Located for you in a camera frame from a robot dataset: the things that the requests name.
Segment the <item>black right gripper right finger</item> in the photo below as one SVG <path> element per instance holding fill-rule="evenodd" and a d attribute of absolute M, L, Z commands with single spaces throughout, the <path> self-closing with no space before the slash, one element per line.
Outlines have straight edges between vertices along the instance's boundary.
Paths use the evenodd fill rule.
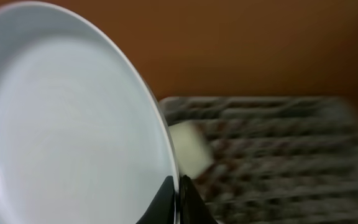
<path fill-rule="evenodd" d="M 180 223 L 218 224 L 187 175 L 180 179 Z"/>

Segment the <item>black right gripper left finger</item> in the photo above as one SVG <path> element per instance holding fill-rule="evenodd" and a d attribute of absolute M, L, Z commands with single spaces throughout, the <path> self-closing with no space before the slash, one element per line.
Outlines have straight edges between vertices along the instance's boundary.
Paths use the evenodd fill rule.
<path fill-rule="evenodd" d="M 173 177 L 167 176 L 149 207 L 136 224 L 174 224 L 175 189 Z"/>

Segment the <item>green bowl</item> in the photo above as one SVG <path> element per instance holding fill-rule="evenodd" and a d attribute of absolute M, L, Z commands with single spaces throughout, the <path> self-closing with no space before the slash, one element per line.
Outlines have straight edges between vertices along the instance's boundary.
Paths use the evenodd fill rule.
<path fill-rule="evenodd" d="M 197 125 L 191 121 L 169 127 L 181 175 L 197 179 L 213 163 L 213 155 Z"/>

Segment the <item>light blue plate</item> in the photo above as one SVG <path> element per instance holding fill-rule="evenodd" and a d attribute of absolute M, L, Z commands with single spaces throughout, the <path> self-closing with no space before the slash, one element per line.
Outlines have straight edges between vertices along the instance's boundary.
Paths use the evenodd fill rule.
<path fill-rule="evenodd" d="M 0 223 L 137 223 L 178 168 L 157 102 L 117 45 L 46 2 L 0 7 Z"/>

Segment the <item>grey dishwasher rack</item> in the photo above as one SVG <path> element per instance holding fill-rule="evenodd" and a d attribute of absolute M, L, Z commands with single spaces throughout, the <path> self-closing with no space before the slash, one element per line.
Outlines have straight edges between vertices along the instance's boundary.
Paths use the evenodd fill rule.
<path fill-rule="evenodd" d="M 358 223 L 358 118 L 334 97 L 168 97 L 213 165 L 193 184 L 220 223 Z"/>

